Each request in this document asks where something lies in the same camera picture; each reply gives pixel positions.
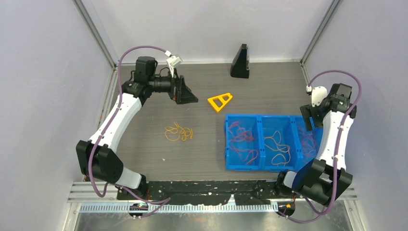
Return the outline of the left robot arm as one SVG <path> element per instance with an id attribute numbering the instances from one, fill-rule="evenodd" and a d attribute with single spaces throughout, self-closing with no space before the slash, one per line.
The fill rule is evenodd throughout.
<path id="1" fill-rule="evenodd" d="M 145 176 L 124 167 L 116 155 L 118 144 L 132 118 L 154 93 L 167 93 L 176 104 L 196 103 L 198 98 L 187 87 L 184 76 L 179 76 L 176 67 L 182 59 L 171 55 L 167 59 L 168 74 L 157 74 L 157 61 L 150 56 L 140 56 L 131 71 L 131 78 L 122 84 L 114 108 L 110 111 L 98 131 L 87 141 L 76 145 L 82 174 L 107 183 L 129 188 L 136 199 L 147 195 Z"/>

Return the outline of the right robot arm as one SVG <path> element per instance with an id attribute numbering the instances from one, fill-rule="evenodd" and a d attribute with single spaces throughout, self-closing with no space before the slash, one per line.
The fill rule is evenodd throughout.
<path id="1" fill-rule="evenodd" d="M 330 90 L 325 87 L 307 90 L 311 103 L 300 110 L 307 131 L 323 130 L 319 150 L 297 172 L 281 171 L 274 191 L 283 198 L 298 193 L 328 207 L 352 183 L 353 176 L 346 172 L 345 146 L 357 107 L 350 102 L 351 86 L 335 83 Z"/>

